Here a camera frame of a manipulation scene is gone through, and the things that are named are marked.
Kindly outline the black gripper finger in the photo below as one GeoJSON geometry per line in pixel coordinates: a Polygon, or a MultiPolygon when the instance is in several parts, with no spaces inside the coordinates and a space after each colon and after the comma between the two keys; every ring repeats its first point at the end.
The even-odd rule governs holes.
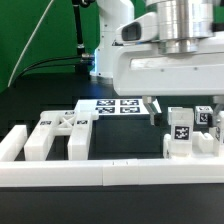
{"type": "Polygon", "coordinates": [[[160,105],[156,97],[143,96],[143,104],[150,115],[150,122],[154,126],[158,126],[160,123],[160,105]]]}
{"type": "Polygon", "coordinates": [[[224,95],[214,96],[213,103],[215,104],[215,108],[213,110],[213,125],[216,126],[218,123],[218,114],[220,111],[224,110],[224,95]]]}

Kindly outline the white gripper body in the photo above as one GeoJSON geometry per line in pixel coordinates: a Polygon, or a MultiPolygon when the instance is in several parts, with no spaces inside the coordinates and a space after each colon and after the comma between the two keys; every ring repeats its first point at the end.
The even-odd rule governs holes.
{"type": "Polygon", "coordinates": [[[122,96],[224,95],[224,23],[149,12],[116,30],[122,96]]]}

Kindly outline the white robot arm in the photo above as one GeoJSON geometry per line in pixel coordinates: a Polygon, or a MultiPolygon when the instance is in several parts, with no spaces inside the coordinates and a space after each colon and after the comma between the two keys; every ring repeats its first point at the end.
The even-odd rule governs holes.
{"type": "Polygon", "coordinates": [[[121,96],[140,96],[150,115],[160,96],[211,96],[224,110],[224,23],[214,19],[222,0],[144,0],[133,17],[130,0],[97,0],[104,22],[97,65],[121,96]]]}

